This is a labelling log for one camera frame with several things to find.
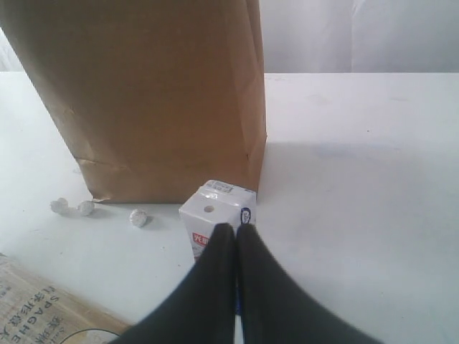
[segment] white backdrop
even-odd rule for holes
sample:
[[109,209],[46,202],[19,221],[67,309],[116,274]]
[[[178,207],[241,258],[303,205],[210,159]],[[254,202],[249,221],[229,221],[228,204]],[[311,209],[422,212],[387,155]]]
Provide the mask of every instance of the white backdrop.
[[[458,0],[260,0],[260,6],[266,72],[459,72]],[[20,70],[2,33],[1,70]]]

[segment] white tabletop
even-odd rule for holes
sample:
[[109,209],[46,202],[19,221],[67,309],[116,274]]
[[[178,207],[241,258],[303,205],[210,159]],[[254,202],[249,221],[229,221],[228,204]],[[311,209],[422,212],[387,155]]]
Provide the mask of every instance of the white tabletop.
[[[259,231],[300,286],[385,343],[459,338],[459,75],[267,75]],[[25,74],[0,73],[0,252],[134,323],[192,265],[172,205],[100,206]]]

